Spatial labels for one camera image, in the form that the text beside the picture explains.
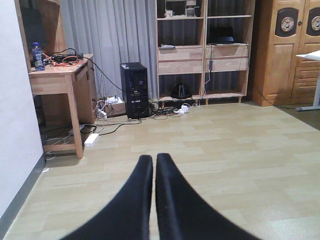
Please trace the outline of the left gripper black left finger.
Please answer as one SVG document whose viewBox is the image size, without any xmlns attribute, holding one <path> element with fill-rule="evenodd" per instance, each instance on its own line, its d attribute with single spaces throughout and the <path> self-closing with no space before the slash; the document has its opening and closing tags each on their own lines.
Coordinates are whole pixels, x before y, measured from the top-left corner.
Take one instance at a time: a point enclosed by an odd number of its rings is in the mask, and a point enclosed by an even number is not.
<svg viewBox="0 0 320 240">
<path fill-rule="evenodd" d="M 93 218 L 64 240 L 148 240 L 153 185 L 153 162 L 141 155 L 115 197 Z"/>
</svg>

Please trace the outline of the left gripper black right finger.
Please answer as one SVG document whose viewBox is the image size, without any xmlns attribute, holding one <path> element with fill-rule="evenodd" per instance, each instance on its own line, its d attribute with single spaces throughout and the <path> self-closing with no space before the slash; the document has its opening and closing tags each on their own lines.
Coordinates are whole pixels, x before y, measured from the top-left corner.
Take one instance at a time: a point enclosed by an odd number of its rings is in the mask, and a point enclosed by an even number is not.
<svg viewBox="0 0 320 240">
<path fill-rule="evenodd" d="M 155 201 L 162 240 L 256 240 L 211 207 L 187 182 L 168 153 L 156 160 Z"/>
</svg>

